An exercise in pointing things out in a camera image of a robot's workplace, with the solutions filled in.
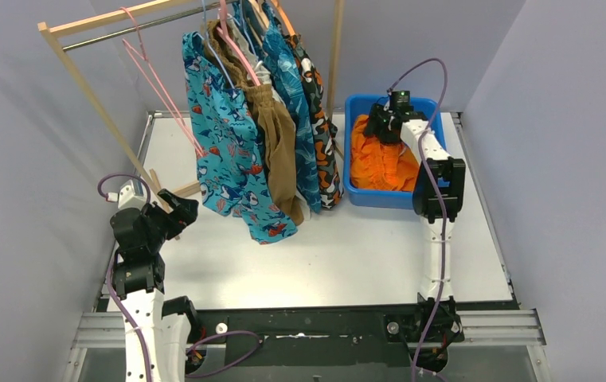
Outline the light blue shark print shorts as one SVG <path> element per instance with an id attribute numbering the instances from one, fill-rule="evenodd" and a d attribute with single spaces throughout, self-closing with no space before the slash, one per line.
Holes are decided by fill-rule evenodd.
<path id="1" fill-rule="evenodd" d="M 219 215 L 240 217 L 260 244 L 293 236 L 296 224 L 276 206 L 268 188 L 264 141 L 245 93 L 227 87 L 226 75 L 205 47 L 198 32 L 182 38 L 190 122 L 203 152 L 197 158 L 202 204 Z"/>

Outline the khaki brown shorts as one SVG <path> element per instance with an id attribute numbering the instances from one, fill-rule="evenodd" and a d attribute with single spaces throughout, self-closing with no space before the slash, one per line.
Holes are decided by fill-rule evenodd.
<path id="1" fill-rule="evenodd" d="M 269 84 L 255 86 L 244 78 L 250 115 L 264 136 L 264 167 L 274 205 L 293 223 L 304 222 L 300 200 L 296 196 L 295 124 L 284 104 L 272 98 Z"/>

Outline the thick pink hanger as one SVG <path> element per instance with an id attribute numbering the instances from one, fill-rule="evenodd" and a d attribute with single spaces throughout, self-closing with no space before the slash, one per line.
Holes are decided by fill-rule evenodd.
<path id="1" fill-rule="evenodd" d="M 261 82 L 258 79 L 258 76 L 253 70 L 253 67 L 250 65 L 250 62 L 246 58 L 246 56 L 241 51 L 239 45 L 231 38 L 229 33 L 229 28 L 227 26 L 227 2 L 225 0 L 219 1 L 219 23 L 220 25 L 217 27 L 217 32 L 219 33 L 222 40 L 232 49 L 235 55 L 239 58 L 244 68 L 247 70 L 248 74 L 251 76 L 252 82 L 255 86 L 260 86 Z"/>

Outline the light blue hanger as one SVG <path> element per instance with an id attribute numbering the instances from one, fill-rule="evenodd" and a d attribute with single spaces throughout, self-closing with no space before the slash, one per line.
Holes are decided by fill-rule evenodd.
<path id="1" fill-rule="evenodd" d="M 241 88 L 244 82 L 243 67 L 237 63 L 237 56 L 231 51 L 229 44 L 218 33 L 218 22 L 210 21 L 207 17 L 205 1 L 202 1 L 203 32 L 205 38 L 206 55 L 219 66 L 225 74 L 229 88 Z"/>

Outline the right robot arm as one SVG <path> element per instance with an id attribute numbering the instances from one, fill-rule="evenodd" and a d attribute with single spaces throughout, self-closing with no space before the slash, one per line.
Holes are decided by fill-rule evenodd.
<path id="1" fill-rule="evenodd" d="M 402 143 L 419 163 L 412 207 L 424 229 L 423 281 L 418 293 L 422 312 L 412 327 L 426 341 L 443 347 L 459 340 L 450 270 L 450 241 L 463 206 L 466 163 L 451 156 L 432 130 L 434 115 L 416 111 L 408 91 L 392 91 L 387 103 L 375 103 L 366 134 L 384 144 Z"/>

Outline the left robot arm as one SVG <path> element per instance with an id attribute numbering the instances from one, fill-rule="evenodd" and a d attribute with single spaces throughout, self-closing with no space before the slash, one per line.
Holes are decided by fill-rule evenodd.
<path id="1" fill-rule="evenodd" d="M 166 265 L 160 254 L 197 219 L 198 202 L 167 189 L 155 203 L 119 210 L 110 225 L 117 243 L 107 272 L 108 292 L 123 316 L 125 379 L 183 381 L 186 345 L 200 331 L 200 317 L 186 296 L 166 299 Z"/>

